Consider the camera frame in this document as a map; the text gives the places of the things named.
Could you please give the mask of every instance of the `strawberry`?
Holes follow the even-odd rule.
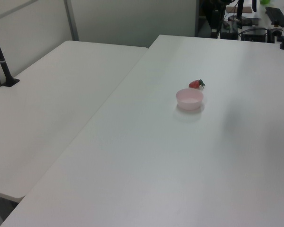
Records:
[[[202,87],[205,86],[205,84],[203,83],[203,81],[202,81],[201,79],[197,79],[197,80],[191,82],[191,83],[189,84],[189,87],[191,87],[191,88],[199,88],[200,85],[201,85]]]

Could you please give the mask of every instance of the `bowl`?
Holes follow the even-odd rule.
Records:
[[[177,92],[176,98],[180,108],[195,110],[201,106],[203,93],[194,88],[185,88]]]

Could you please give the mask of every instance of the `plastic bowl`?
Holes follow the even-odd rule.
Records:
[[[195,110],[201,106],[203,93],[194,88],[185,88],[177,92],[176,98],[180,108]]]

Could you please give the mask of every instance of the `electronic device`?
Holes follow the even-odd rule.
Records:
[[[6,81],[5,81],[5,83],[2,84],[2,86],[11,87],[11,86],[17,84],[19,82],[19,79],[15,79],[11,76],[11,74],[9,72],[8,65],[5,61],[5,58],[3,56],[1,48],[0,48],[0,65],[2,67],[2,70],[3,70],[5,78],[6,78]]]
[[[264,27],[244,26],[242,27],[241,33],[242,33],[241,35],[242,41],[261,42],[261,43],[265,43],[266,41],[266,29]]]
[[[227,22],[228,26],[224,25],[220,30],[220,38],[221,39],[230,39],[237,40],[238,39],[238,26],[237,22],[229,21]]]
[[[236,16],[230,16],[228,18],[229,21],[236,21],[237,25],[240,27],[243,26],[252,26],[252,20],[246,17],[242,17],[242,12],[243,12],[243,5],[244,5],[244,0],[239,0],[238,1],[238,9],[237,9],[237,15]],[[252,0],[252,9],[254,12],[257,11],[257,0]]]
[[[271,20],[272,24],[275,23],[275,20],[279,21],[279,25],[281,27],[284,27],[284,14],[281,12],[279,8],[273,8],[273,7],[265,7],[266,13]]]

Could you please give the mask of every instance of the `white surface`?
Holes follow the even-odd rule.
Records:
[[[20,201],[146,48],[67,41],[0,88],[0,196]]]
[[[72,0],[79,40],[149,47],[159,35],[194,36],[199,0]]]
[[[67,40],[71,32],[62,0],[38,0],[0,19],[0,45],[13,77]]]
[[[195,79],[204,105],[181,111]],[[18,226],[284,227],[284,51],[160,36],[2,225]]]

